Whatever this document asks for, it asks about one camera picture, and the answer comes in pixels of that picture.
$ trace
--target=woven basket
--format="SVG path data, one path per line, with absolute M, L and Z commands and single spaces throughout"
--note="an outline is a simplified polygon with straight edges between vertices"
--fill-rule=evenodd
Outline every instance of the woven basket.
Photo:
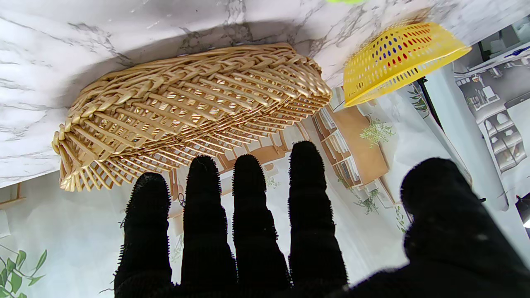
M 55 132 L 60 187 L 110 189 L 283 130 L 329 103 L 320 73 L 285 43 L 109 73 L 81 91 Z

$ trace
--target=white wall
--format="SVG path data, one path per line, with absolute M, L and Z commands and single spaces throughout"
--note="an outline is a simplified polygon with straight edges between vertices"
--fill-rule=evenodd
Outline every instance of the white wall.
M 275 162 L 279 173 L 277 189 L 268 191 L 271 209 L 279 233 L 278 243 L 287 256 L 290 227 L 287 215 L 288 157 Z M 402 234 L 377 214 L 365 215 L 353 204 L 351 193 L 337 182 L 331 165 L 326 163 L 328 195 L 334 208 L 337 239 L 342 249 L 351 282 L 357 282 L 382 267 L 406 262 L 401 248 Z M 185 178 L 186 169 L 182 169 Z M 21 291 L 30 298 L 48 297 L 113 297 L 113 273 L 117 269 L 123 233 L 120 229 L 132 185 L 112 190 L 64 192 L 58 187 L 58 172 L 23 182 L 22 195 L 27 200 L 7 210 L 11 236 L 0 243 L 28 253 L 27 268 L 31 269 L 44 249 L 48 259 L 40 269 L 46 276 L 37 284 Z M 10 196 L 10 188 L 0 189 L 0 200 Z M 222 197 L 229 227 L 233 214 L 231 195 Z M 170 225 L 171 250 L 175 246 L 175 227 Z M 233 251 L 233 242 L 229 240 Z M 181 258 L 172 256 L 173 280 L 180 280 Z
M 487 210 L 530 267 L 530 239 L 516 207 L 512 202 L 508 204 L 482 133 L 455 84 L 452 65 L 427 75 L 427 80 L 427 91 L 441 125 L 473 178 L 473 191 L 487 198 Z

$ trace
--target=wooden shelf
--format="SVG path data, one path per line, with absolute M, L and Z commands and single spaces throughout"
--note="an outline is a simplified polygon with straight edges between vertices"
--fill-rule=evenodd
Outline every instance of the wooden shelf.
M 360 138 L 363 129 L 367 128 L 370 123 L 359 112 L 357 107 L 338 112 L 333 112 L 329 106 L 325 108 L 334 121 L 336 128 L 326 129 L 320 113 L 316 113 L 312 118 L 315 125 L 320 127 L 322 131 L 319 132 L 317 129 L 325 155 L 332 164 L 337 177 L 343 180 L 344 185 L 347 188 L 366 185 L 386 174 L 388 167 L 380 147 L 373 146 L 370 148 L 370 142 Z M 340 134 L 346 142 L 347 152 L 338 152 L 331 144 L 331 138 L 337 134 Z M 353 158 L 355 169 L 350 168 L 351 165 L 348 163 L 348 158 Z M 357 181 L 354 180 L 354 172 L 359 176 Z

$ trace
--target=white marble countertop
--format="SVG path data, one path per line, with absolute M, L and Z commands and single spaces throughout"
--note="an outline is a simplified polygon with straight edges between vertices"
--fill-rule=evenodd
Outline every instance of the white marble countertop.
M 78 92 L 107 72 L 286 41 L 338 86 L 361 43 L 425 9 L 469 45 L 530 14 L 527 0 L 0 0 L 0 187 L 58 169 L 54 131 Z

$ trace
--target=yellow plastic basket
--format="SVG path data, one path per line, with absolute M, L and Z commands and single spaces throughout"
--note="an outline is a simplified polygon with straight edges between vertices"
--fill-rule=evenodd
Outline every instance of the yellow plastic basket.
M 470 50 L 438 24 L 389 29 L 348 61 L 344 70 L 346 107 L 395 91 Z

